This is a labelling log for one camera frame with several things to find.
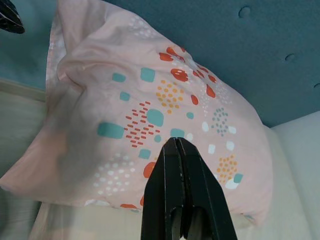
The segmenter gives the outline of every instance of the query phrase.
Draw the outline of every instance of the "teal upholstered surface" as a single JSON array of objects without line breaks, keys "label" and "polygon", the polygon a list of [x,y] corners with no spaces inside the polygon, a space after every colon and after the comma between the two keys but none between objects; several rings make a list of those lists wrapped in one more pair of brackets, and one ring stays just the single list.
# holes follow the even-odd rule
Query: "teal upholstered surface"
[{"label": "teal upholstered surface", "polygon": [[[267,126],[320,110],[320,85],[314,87],[320,83],[320,0],[108,2],[185,47],[240,92]],[[27,33],[0,32],[0,77],[44,88],[55,1],[14,3]]]}]

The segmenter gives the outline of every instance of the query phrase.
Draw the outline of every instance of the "black object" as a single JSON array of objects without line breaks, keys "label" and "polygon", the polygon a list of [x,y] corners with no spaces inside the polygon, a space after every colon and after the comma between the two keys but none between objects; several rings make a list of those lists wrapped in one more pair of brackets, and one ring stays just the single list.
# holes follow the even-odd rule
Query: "black object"
[{"label": "black object", "polygon": [[162,147],[144,191],[141,240],[237,240],[222,188],[183,138]]},{"label": "black object", "polygon": [[25,32],[17,9],[9,0],[0,0],[0,29],[15,34]]}]

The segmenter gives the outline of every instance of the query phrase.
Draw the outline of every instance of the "white sheet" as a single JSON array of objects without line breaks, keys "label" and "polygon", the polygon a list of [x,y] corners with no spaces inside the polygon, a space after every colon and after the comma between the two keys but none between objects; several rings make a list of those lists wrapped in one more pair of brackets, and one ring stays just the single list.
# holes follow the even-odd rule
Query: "white sheet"
[{"label": "white sheet", "polygon": [[[266,128],[273,155],[273,200],[265,224],[232,216],[239,240],[311,240],[311,232],[286,156]],[[30,240],[140,239],[141,214],[104,206],[70,207],[43,203]]]}]

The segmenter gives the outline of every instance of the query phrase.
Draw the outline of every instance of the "pink pillowcase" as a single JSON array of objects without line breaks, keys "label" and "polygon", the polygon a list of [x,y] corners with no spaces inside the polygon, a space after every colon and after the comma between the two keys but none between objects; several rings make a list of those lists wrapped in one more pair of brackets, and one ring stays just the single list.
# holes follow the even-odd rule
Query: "pink pillowcase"
[{"label": "pink pillowcase", "polygon": [[184,137],[232,213],[257,224],[266,217],[272,161],[256,111],[139,16],[103,1],[58,1],[46,77],[46,122],[3,188],[139,210],[162,145]]}]

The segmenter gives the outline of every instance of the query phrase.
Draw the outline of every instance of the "pillow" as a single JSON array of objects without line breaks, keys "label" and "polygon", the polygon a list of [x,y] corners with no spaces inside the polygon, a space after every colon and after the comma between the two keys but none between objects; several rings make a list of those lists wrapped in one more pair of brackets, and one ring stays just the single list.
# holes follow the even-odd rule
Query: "pillow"
[{"label": "pillow", "polygon": [[140,210],[163,144],[184,137],[231,213],[256,224],[266,217],[272,161],[256,111],[139,16],[98,0],[59,0],[47,93],[45,124],[3,188],[47,203]]}]

